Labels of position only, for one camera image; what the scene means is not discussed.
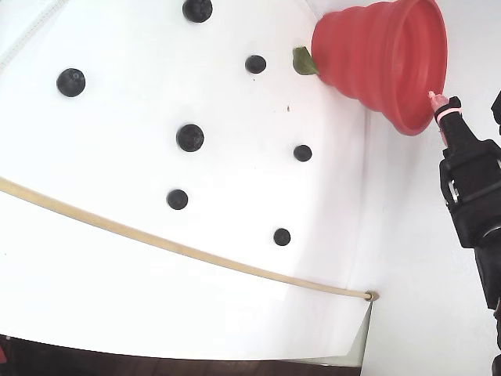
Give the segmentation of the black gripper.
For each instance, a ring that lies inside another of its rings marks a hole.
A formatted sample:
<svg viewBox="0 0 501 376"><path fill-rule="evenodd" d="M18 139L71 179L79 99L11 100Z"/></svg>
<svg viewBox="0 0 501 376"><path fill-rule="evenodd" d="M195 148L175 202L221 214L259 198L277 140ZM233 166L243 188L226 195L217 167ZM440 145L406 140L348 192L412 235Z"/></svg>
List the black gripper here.
<svg viewBox="0 0 501 376"><path fill-rule="evenodd" d="M500 228L500 147L479 141L463 119L457 96L428 92L444 144L440 185L460 244L474 248Z"/></svg>

